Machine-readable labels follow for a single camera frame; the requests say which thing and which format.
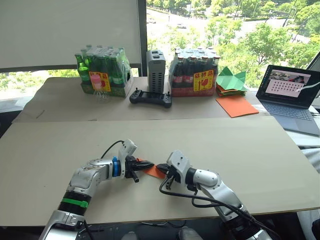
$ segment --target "gray power supply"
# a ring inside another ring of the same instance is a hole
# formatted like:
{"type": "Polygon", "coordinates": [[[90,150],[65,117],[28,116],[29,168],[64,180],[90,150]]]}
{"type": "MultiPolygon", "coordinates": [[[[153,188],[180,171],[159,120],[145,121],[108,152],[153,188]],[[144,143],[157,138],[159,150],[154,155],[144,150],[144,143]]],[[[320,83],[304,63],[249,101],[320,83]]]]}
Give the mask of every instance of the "gray power supply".
{"type": "Polygon", "coordinates": [[[147,76],[149,92],[164,92],[166,59],[160,50],[151,50],[146,52],[147,76]]]}

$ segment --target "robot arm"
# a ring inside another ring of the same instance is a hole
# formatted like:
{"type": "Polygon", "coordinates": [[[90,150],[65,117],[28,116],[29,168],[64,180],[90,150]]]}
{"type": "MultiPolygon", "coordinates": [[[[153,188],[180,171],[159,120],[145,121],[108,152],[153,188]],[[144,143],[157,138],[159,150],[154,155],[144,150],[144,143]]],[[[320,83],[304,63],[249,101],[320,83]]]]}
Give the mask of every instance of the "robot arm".
{"type": "MultiPolygon", "coordinates": [[[[236,207],[250,216],[246,207],[237,195],[227,187],[220,175],[216,172],[202,169],[194,169],[179,150],[171,153],[167,160],[168,172],[166,188],[170,187],[175,180],[188,189],[201,190],[210,199],[236,207]]],[[[226,206],[215,206],[221,220],[228,226],[237,240],[272,240],[269,234],[261,227],[252,224],[239,216],[226,206]]]]}
{"type": "Polygon", "coordinates": [[[102,181],[120,177],[133,178],[135,183],[139,182],[135,171],[151,168],[154,164],[149,161],[137,161],[132,156],[136,148],[137,146],[127,139],[118,152],[118,158],[94,159],[78,168],[59,207],[53,211],[39,239],[76,239],[78,229],[84,224],[84,215],[90,200],[102,181]]]}

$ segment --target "laptop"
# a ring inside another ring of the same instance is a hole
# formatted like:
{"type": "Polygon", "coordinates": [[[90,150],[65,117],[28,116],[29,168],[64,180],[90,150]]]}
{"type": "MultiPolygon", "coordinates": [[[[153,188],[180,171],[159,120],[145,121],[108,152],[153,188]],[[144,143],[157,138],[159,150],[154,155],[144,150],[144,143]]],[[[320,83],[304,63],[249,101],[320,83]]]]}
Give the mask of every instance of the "laptop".
{"type": "Polygon", "coordinates": [[[320,89],[318,82],[318,71],[269,65],[256,97],[285,130],[320,136],[308,110],[320,89]]]}

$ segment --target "car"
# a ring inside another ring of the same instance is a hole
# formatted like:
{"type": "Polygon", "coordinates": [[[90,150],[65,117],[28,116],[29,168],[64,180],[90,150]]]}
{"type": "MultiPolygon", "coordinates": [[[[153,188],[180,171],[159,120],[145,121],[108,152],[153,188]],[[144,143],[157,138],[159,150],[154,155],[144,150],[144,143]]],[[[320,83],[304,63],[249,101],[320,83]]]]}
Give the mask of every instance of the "car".
{"type": "Polygon", "coordinates": [[[156,23],[156,20],[154,20],[152,17],[150,17],[150,18],[148,18],[148,19],[146,20],[146,23],[147,23],[147,24],[155,24],[155,23],[156,23]]]}
{"type": "Polygon", "coordinates": [[[182,23],[178,23],[177,25],[178,29],[186,29],[187,27],[185,25],[183,25],[182,23]]]}

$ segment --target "beige board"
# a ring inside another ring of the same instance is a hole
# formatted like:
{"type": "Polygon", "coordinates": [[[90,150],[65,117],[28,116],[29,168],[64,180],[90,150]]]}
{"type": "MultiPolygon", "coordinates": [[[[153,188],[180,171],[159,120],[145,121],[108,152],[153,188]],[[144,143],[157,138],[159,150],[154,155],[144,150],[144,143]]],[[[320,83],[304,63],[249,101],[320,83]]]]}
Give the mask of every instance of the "beige board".
{"type": "MultiPolygon", "coordinates": [[[[252,214],[320,207],[318,173],[272,116],[14,123],[0,139],[0,226],[45,225],[73,172],[126,138],[138,146],[135,157],[165,163],[178,149],[194,168],[220,173],[252,214]]],[[[101,183],[87,222],[217,216],[213,208],[160,193],[160,179],[138,176],[139,183],[101,183]]]]}

